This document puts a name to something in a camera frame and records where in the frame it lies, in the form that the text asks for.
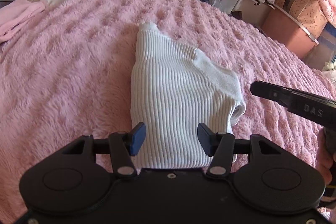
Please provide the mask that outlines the person's right hand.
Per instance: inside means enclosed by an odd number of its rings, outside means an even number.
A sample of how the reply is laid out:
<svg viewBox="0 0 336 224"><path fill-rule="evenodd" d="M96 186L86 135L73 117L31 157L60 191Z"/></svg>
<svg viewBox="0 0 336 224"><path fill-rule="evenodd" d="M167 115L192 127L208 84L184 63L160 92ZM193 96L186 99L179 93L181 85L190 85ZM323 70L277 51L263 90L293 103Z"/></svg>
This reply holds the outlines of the person's right hand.
<svg viewBox="0 0 336 224"><path fill-rule="evenodd" d="M316 169L320 172L325 180L325 184L329 185L332 180L331 167L335 159L335 153L332 155L326 149L325 129L321 129L318 133L318 151Z"/></svg>

